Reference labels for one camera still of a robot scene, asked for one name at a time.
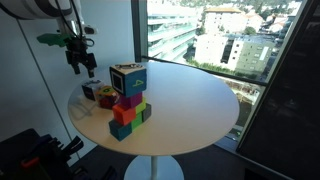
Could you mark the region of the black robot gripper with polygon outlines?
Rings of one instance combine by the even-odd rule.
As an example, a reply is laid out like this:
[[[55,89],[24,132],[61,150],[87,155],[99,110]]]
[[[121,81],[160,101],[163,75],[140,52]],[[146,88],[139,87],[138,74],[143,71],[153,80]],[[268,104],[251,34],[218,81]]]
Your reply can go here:
[[[94,77],[94,69],[97,67],[95,57],[93,53],[88,53],[88,45],[78,38],[72,37],[66,40],[67,62],[72,65],[75,74],[80,74],[80,68],[78,63],[87,66],[88,76]]]

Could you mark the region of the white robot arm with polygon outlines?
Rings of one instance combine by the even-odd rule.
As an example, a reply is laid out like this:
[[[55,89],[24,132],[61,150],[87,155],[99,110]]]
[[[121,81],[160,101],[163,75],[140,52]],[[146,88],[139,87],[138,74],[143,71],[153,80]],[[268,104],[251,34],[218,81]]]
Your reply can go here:
[[[97,63],[87,49],[95,44],[88,35],[96,34],[97,29],[84,23],[80,0],[0,0],[0,8],[20,20],[55,19],[57,32],[40,35],[37,40],[49,46],[66,47],[67,62],[74,73],[80,73],[82,64],[88,76],[94,77]]]

